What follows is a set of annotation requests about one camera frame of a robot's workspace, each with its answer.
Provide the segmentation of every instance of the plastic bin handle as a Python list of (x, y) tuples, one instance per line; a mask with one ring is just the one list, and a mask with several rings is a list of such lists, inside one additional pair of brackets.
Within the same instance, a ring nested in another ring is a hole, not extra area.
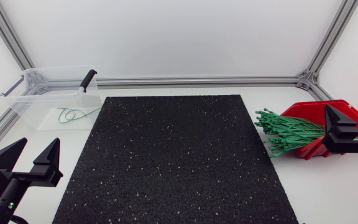
[(82, 80), (81, 82), (81, 87), (84, 87), (84, 93), (86, 93), (86, 87), (88, 87), (88, 85), (90, 84), (92, 78), (97, 74), (98, 72), (91, 69), (88, 74), (86, 74), (84, 80)]

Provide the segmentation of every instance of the green cable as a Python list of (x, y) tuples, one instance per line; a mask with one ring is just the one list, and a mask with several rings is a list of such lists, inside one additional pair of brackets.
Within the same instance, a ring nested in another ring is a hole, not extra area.
[[(62, 110), (62, 112), (60, 113), (60, 115), (59, 115), (59, 117), (58, 117), (59, 123), (66, 124), (66, 123), (69, 123), (70, 121), (75, 121), (75, 120), (84, 118), (84, 117), (88, 116), (89, 114), (94, 113), (94, 112), (97, 111), (97, 110), (100, 110), (101, 108), (98, 108), (98, 109), (96, 109), (96, 110), (93, 110), (93, 111), (91, 111), (91, 112), (89, 112), (89, 113), (87, 113), (87, 114), (84, 113), (82, 110), (79, 110), (79, 109), (71, 109), (71, 108), (57, 108), (57, 109)], [(60, 118), (62, 117), (63, 113), (64, 113), (66, 110), (68, 110), (68, 112), (65, 114), (65, 119), (66, 119), (67, 121), (60, 121)], [(83, 115), (80, 116), (80, 117), (78, 117), (78, 118), (76, 118), (76, 117), (75, 117), (75, 115), (76, 115), (75, 112), (76, 112), (76, 111), (81, 112)], [(67, 115), (69, 115), (70, 113), (74, 113), (73, 117), (72, 117), (72, 118), (67, 118)]]
[(272, 143), (268, 147), (273, 153), (270, 157), (277, 157), (292, 149), (307, 146), (325, 135), (325, 128), (322, 125), (304, 118), (280, 116), (266, 108), (255, 113), (260, 115), (257, 117), (259, 122), (255, 125), (262, 127), (265, 134), (278, 136), (264, 141), (264, 143)]

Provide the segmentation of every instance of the white table surface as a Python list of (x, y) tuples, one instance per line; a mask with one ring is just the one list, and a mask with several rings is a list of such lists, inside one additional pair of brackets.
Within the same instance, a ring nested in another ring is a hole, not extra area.
[[(100, 90), (100, 94), (103, 100), (106, 96), (240, 94), (253, 121), (254, 111), (268, 108), (280, 114), (296, 102), (314, 100), (306, 91), (293, 87), (121, 89)], [(262, 140), (267, 139), (262, 128), (257, 130)], [(14, 171), (30, 171), (39, 153), (53, 139), (60, 138), (60, 170), (64, 176), (56, 188), (29, 188), (15, 215), (29, 223), (53, 221), (89, 133), (90, 130), (35, 131), (18, 120), (0, 142), (1, 149), (20, 138), (28, 139)], [(358, 223), (358, 154), (335, 154), (306, 161), (292, 152), (273, 158), (272, 162), (299, 223)]]

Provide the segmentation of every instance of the red tray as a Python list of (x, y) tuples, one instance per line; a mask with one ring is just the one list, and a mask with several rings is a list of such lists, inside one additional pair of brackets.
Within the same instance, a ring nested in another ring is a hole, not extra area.
[[(304, 118), (325, 126), (326, 121), (325, 121), (324, 107), (327, 104), (330, 104), (331, 106), (337, 108), (342, 113), (348, 115), (348, 117), (352, 118), (354, 121), (357, 121), (356, 127), (358, 128), (358, 111), (344, 100), (328, 100), (328, 101), (312, 101), (312, 102), (295, 103), (281, 115)], [(321, 140), (323, 138), (324, 136), (314, 140), (312, 143), (308, 144), (307, 146), (296, 149), (296, 153), (298, 154), (299, 157), (305, 158), (306, 160), (312, 158), (313, 156), (328, 157), (331, 153), (327, 150), (325, 145), (321, 144)]]

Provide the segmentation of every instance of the speckled black mat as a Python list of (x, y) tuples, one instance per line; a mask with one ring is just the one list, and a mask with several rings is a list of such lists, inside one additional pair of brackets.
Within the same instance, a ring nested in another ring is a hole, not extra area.
[(107, 98), (53, 222), (297, 220), (231, 95)]

